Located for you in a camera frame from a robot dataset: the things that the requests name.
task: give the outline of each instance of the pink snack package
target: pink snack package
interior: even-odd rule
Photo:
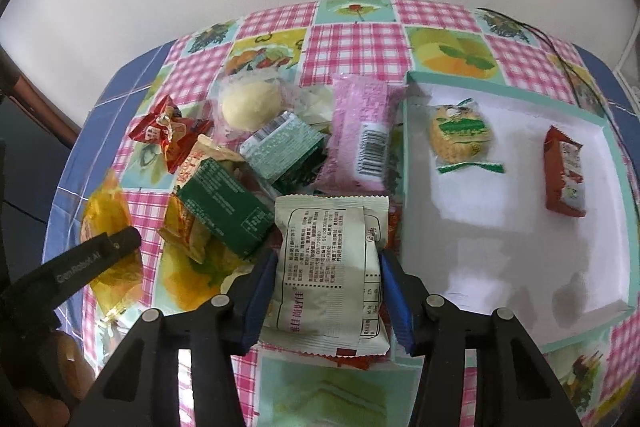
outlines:
[[[386,192],[389,137],[404,86],[370,76],[337,74],[327,160],[314,182],[325,194]]]

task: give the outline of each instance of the white tray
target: white tray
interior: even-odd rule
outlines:
[[[512,309],[544,351],[619,320],[638,291],[638,229],[606,120],[514,87],[410,73],[404,106],[402,265],[459,308]],[[473,98],[505,174],[438,174],[426,105]],[[545,208],[543,142],[554,124],[583,144],[587,215]]]

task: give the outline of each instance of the checkered tablecloth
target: checkered tablecloth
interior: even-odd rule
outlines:
[[[140,71],[121,72],[114,77],[85,124],[54,200],[62,217],[52,212],[49,228],[66,227],[66,239],[60,242],[59,235],[49,234],[46,252],[66,250],[78,240],[82,205],[107,167],[112,166],[121,180],[126,179],[127,166],[137,147],[126,133],[154,100],[170,94],[180,107],[202,104],[212,97],[216,79],[224,74],[273,65],[280,65],[288,78],[300,86],[329,84],[330,75],[335,72],[368,74],[388,81],[401,80],[407,71],[417,68],[449,74],[447,70],[430,69],[433,62],[422,60],[420,51],[412,47],[409,34],[415,34],[415,28],[450,32],[447,45],[474,42],[473,51],[462,44],[461,49],[495,59],[492,81],[577,103],[569,81],[554,65],[547,44],[533,39],[527,44],[493,34],[478,19],[477,12],[463,6],[422,0],[329,0],[256,12],[177,39],[149,52],[148,57],[141,57],[144,65]],[[426,31],[421,38],[433,39],[435,34]],[[565,60],[579,68],[586,67],[572,44],[556,38],[552,42]],[[98,142],[92,143],[91,154],[84,149],[80,152],[80,144],[86,143],[89,136],[97,136]],[[632,186],[637,194],[635,179]],[[150,306],[162,250],[157,230],[169,187],[123,187],[132,224],[142,235],[142,304]],[[62,309],[67,330],[78,334],[81,329],[87,359],[99,365],[102,356],[96,352],[96,302],[88,288],[82,293],[81,328],[71,318],[78,311],[78,300]],[[599,397],[582,415],[585,425],[598,415],[599,403],[606,402],[634,375],[640,363],[639,353],[640,314],[636,312],[610,330],[610,350],[600,376]],[[249,426],[255,424],[258,415],[254,407],[257,360],[255,348],[246,357],[233,360],[242,411]],[[188,353],[181,354],[178,381],[180,419],[184,425],[193,424],[189,365]],[[468,368],[460,422],[463,427],[473,425],[475,397],[476,370]]]

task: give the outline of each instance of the blue gripper pad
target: blue gripper pad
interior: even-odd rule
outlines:
[[[241,344],[246,350],[249,350],[253,346],[260,336],[260,330],[262,330],[262,323],[267,314],[269,303],[271,302],[271,295],[273,294],[273,287],[276,282],[276,266],[278,265],[278,252],[274,249],[270,249],[270,255],[266,260],[260,259],[252,275],[256,271],[262,271],[260,279],[255,285],[255,291],[252,294],[249,304],[247,305],[244,314],[244,327],[242,332]]]
[[[386,253],[380,254],[380,269],[382,270],[383,299],[386,311],[391,318],[396,339],[410,355],[415,350],[414,317],[402,293],[402,281],[405,277],[396,259],[388,259]]]

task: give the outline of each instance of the white snack package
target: white snack package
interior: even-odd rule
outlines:
[[[316,355],[384,355],[378,248],[386,245],[388,198],[282,196],[276,283],[260,339]]]

